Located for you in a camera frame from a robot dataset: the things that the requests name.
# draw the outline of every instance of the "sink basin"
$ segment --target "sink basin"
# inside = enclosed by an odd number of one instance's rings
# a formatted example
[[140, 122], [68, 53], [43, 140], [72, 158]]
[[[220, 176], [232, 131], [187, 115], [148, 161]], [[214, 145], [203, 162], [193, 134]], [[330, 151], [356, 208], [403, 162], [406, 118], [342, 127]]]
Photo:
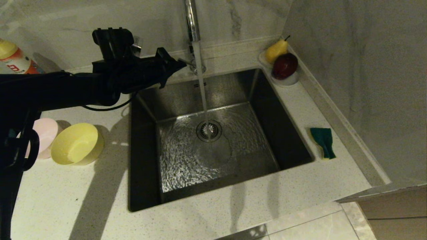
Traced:
[[133, 101], [130, 211], [312, 162], [261, 70], [207, 78], [205, 92], [209, 126], [198, 81]]

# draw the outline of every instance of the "marble wall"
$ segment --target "marble wall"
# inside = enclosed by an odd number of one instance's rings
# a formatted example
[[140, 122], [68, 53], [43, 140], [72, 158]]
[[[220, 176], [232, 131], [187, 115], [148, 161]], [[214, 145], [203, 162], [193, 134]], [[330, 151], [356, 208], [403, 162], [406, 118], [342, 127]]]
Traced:
[[[279, 36], [288, 1], [197, 0], [202, 45]], [[142, 55], [188, 49], [183, 0], [0, 0], [0, 38], [47, 71], [102, 59], [92, 31], [120, 26], [142, 39]]]
[[393, 183], [427, 183], [427, 1], [295, 0], [282, 33]]

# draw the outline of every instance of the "red apple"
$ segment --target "red apple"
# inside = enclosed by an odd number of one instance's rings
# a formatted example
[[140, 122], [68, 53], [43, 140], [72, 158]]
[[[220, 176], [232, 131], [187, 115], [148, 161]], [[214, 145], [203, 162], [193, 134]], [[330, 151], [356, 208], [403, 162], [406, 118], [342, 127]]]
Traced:
[[283, 80], [292, 75], [298, 67], [298, 59], [292, 53], [280, 55], [273, 65], [272, 75], [278, 80]]

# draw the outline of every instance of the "white speckled countertop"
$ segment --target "white speckled countertop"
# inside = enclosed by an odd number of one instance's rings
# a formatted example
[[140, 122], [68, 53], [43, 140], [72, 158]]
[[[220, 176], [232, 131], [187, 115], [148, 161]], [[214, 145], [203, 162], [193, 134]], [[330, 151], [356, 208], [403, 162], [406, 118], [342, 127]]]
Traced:
[[[262, 68], [259, 53], [211, 56], [206, 52], [206, 75]], [[263, 71], [269, 76], [269, 70]], [[305, 77], [298, 71], [299, 77]], [[188, 76], [187, 70], [181, 70], [169, 83], [188, 80]], [[335, 131], [337, 158], [322, 160], [307, 130], [331, 126], [302, 84], [274, 89], [314, 162], [134, 213], [127, 208], [129, 107], [109, 112], [75, 107], [43, 113], [71, 124], [98, 125], [105, 149], [100, 159], [86, 166], [60, 166], [46, 159], [25, 172], [12, 218], [12, 239], [216, 239], [371, 188]]]

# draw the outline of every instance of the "sponge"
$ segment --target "sponge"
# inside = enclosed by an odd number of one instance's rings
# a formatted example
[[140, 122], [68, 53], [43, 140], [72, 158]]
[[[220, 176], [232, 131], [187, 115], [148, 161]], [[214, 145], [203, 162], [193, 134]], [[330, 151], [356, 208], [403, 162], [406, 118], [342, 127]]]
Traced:
[[332, 131], [324, 128], [310, 128], [311, 135], [316, 143], [323, 149], [323, 158], [336, 158], [332, 151]]

